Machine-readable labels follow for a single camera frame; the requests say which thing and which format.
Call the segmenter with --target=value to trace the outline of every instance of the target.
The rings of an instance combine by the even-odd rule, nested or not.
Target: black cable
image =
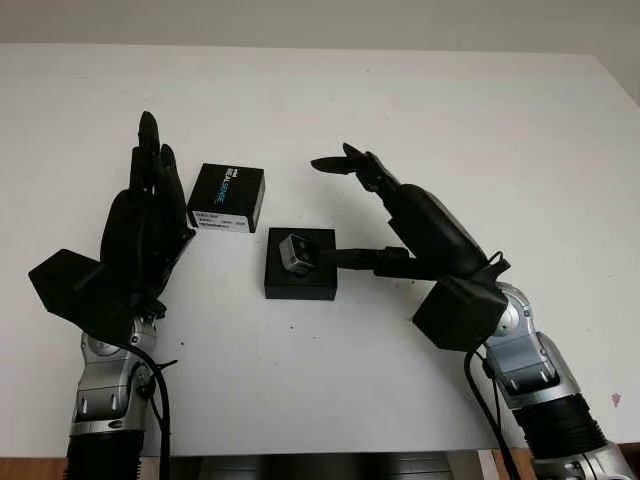
[[[502,431],[498,428],[498,424],[493,418],[493,415],[491,415],[491,410],[489,410],[489,407],[484,401],[484,398],[482,398],[482,394],[480,393],[480,390],[478,390],[478,386],[476,385],[476,382],[473,379],[473,375],[471,374],[471,360],[476,353],[477,352],[475,350],[466,353],[464,357],[464,375],[467,378],[467,382],[469,383],[469,387],[471,388],[473,395],[476,397],[476,401],[480,405],[480,409],[484,413],[484,416],[487,418],[487,421],[491,426],[491,430],[493,430],[493,434],[495,435],[496,440],[498,440],[500,452],[502,453],[502,459],[504,460],[504,465],[507,469],[507,473],[509,474],[509,478],[511,480],[520,480],[520,474],[518,473],[516,464],[513,461],[513,457],[511,456],[511,451],[507,446],[507,442],[505,442],[504,437],[502,436]]]
[[[175,365],[176,363],[178,363],[178,360],[171,360],[170,362],[166,362],[166,363],[158,363],[157,365],[160,370],[164,370],[165,368]],[[151,375],[149,384],[153,385],[151,389],[152,393],[151,393],[151,396],[149,397],[149,401],[151,402],[151,409],[153,410],[154,417],[156,417],[156,420],[158,421],[158,426],[162,427],[162,416],[158,411],[158,406],[156,405],[156,399],[154,398],[154,395],[153,395],[153,391],[155,390],[155,377],[153,375]]]
[[[151,373],[155,377],[155,380],[158,382],[158,388],[160,389],[160,403],[162,405],[162,416],[158,414],[156,417],[160,423],[160,480],[169,480],[169,458],[171,456],[171,440],[169,435],[171,434],[171,415],[169,412],[169,392],[167,390],[167,383],[162,375],[162,369],[144,350],[128,344],[115,345],[140,357],[140,359],[147,364],[149,370],[151,370]]]
[[[155,398],[151,397],[149,398],[149,401],[151,402],[151,409],[153,410],[153,415],[158,421],[158,425],[162,425],[162,417],[160,416],[160,412],[158,412],[158,406],[156,405]]]
[[[498,429],[502,431],[502,418],[500,417],[500,399],[498,398],[498,382],[496,377],[491,379],[493,382],[493,401],[496,403],[496,420],[498,422]]]

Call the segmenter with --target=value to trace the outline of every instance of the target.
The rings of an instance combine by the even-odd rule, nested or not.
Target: box label
[[[227,230],[229,232],[248,232],[249,221],[242,215],[228,215],[225,213],[201,212],[194,210],[193,216],[200,228]]]

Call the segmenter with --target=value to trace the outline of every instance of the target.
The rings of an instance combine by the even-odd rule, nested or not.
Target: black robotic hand
[[[404,248],[336,250],[329,256],[338,267],[370,269],[387,277],[436,280],[413,321],[439,348],[475,350],[491,335],[507,307],[496,285],[509,268],[500,255],[492,263],[471,235],[432,194],[416,185],[401,184],[371,152],[343,145],[345,156],[313,160],[322,172],[355,173],[369,192],[376,193],[391,214],[389,225],[415,257]]]
[[[195,235],[173,151],[160,147],[149,112],[140,119],[129,188],[114,199],[100,261],[60,250],[29,272],[45,308],[107,343],[126,343],[135,317],[162,318],[157,300]]]

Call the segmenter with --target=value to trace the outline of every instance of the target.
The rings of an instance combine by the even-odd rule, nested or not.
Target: metal arm segment
[[[538,478],[635,479],[618,446],[591,418],[555,344],[536,332],[527,298],[511,285],[498,286],[509,303],[485,342],[487,362],[525,432]]]

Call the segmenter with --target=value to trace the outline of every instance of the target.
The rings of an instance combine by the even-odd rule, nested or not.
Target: silver robotic forearm
[[[129,345],[147,354],[155,322],[137,318]],[[127,350],[82,334],[85,367],[78,382],[65,478],[138,478],[146,412],[154,382],[148,366]]]
[[[485,342],[487,362],[533,455],[540,479],[635,480],[618,446],[589,415],[551,339],[536,332],[522,292],[499,283],[509,304]]]
[[[129,342],[151,354],[156,343],[155,322],[136,319]],[[81,348],[85,366],[78,382],[71,436],[144,432],[149,368],[137,355],[86,333]]]

